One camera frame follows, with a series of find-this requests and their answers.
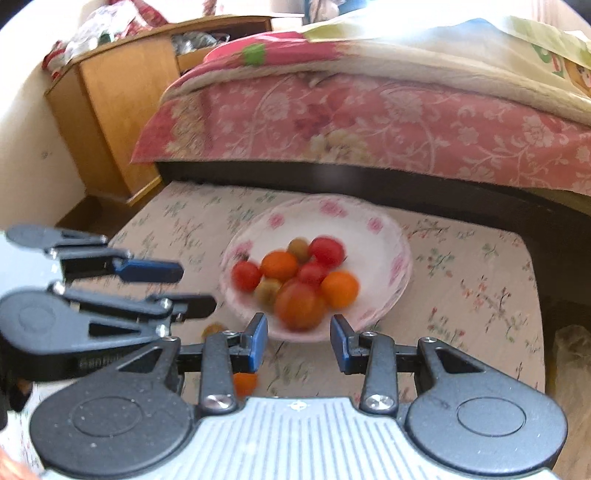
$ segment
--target white wall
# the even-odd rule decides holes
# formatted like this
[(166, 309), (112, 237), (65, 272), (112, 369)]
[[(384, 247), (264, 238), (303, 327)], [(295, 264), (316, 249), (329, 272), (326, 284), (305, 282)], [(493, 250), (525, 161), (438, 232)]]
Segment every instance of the white wall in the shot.
[(40, 64), (101, 0), (33, 0), (0, 30), (0, 229), (54, 224), (84, 198), (84, 185), (43, 93)]

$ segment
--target wooden nightstand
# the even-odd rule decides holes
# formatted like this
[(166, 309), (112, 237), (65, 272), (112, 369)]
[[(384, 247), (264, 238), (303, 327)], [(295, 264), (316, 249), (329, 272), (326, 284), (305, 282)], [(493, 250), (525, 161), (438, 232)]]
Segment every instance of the wooden nightstand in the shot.
[(118, 40), (76, 57), (46, 91), (88, 195), (133, 205), (159, 185), (154, 166), (129, 161), (164, 90), (211, 50), (177, 57), (171, 36), (189, 31), (233, 40), (271, 31), (271, 17), (203, 17)]

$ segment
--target white bowl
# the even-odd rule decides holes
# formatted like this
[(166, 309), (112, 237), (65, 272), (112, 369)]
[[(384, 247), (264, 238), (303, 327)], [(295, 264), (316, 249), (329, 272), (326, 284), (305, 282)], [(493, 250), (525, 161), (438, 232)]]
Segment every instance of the white bowl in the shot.
[(383, 317), (401, 297), (412, 270), (410, 246), (396, 221), (384, 209), (351, 197), (309, 195), (290, 200), (253, 218), (232, 238), (222, 255), (220, 288), (230, 309), (248, 323), (261, 311), (252, 294), (232, 287), (230, 272), (241, 255), (260, 263), (263, 257), (286, 249), (297, 237), (312, 241), (330, 235), (345, 246), (346, 259), (339, 269), (349, 270), (361, 289), (355, 302), (340, 312), (330, 312), (308, 332), (292, 332), (265, 312), (269, 337), (289, 342), (324, 342), (330, 338), (330, 317), (345, 315), (359, 331)]

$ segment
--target transparent plastic bag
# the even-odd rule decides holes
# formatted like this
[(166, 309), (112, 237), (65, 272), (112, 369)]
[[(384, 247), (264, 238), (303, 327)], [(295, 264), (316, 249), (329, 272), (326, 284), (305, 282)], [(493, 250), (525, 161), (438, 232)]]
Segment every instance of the transparent plastic bag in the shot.
[(68, 42), (63, 59), (64, 64), (77, 55), (94, 50), (103, 33), (109, 33), (115, 38), (125, 31), (132, 20), (140, 18), (138, 9), (129, 0), (97, 8)]
[(563, 480), (591, 478), (591, 333), (572, 325), (556, 332), (555, 400), (569, 421), (569, 436), (554, 467)]

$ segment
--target table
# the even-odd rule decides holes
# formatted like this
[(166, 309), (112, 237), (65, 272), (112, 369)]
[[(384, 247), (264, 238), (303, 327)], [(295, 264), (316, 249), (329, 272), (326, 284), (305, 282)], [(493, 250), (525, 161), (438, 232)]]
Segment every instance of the table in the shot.
[[(219, 262), (233, 234), (265, 209), (301, 193), (242, 187), (171, 183), (113, 239), (137, 256), (178, 260), (185, 267), (175, 286), (122, 284), (114, 277), (85, 280), (78, 287), (142, 298), (167, 290), (208, 292), (218, 300), (204, 321), (173, 326), (183, 343), (201, 342), (203, 329), (223, 323), (241, 329), (218, 288)], [(401, 300), (373, 330), (397, 343), (435, 336), (481, 361), (544, 391), (544, 346), (535, 275), (530, 255), (515, 233), (387, 209), (401, 225), (413, 252), (411, 281)], [(328, 342), (309, 345), (269, 341), (255, 395), (289, 397), (342, 395), (359, 400), (363, 377), (341, 375)], [(188, 374), (183, 398), (195, 402), (198, 374)], [(12, 433), (0, 446), (13, 458), (40, 465), (28, 438), (28, 416), (55, 385), (35, 386), (21, 415), (11, 414)], [(399, 375), (402, 401), (415, 398), (410, 374)]]

